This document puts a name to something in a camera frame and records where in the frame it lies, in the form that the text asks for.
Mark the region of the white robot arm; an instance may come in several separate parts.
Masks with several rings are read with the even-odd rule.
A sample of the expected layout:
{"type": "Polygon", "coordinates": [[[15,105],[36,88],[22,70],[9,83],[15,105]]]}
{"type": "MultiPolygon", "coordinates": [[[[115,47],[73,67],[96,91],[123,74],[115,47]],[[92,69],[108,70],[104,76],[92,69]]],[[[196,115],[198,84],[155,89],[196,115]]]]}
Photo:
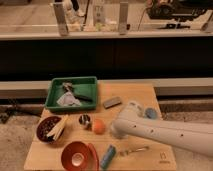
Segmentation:
{"type": "Polygon", "coordinates": [[[144,118],[142,106],[129,101],[111,122],[111,134],[142,137],[213,158],[213,124],[164,121],[144,118]]]}

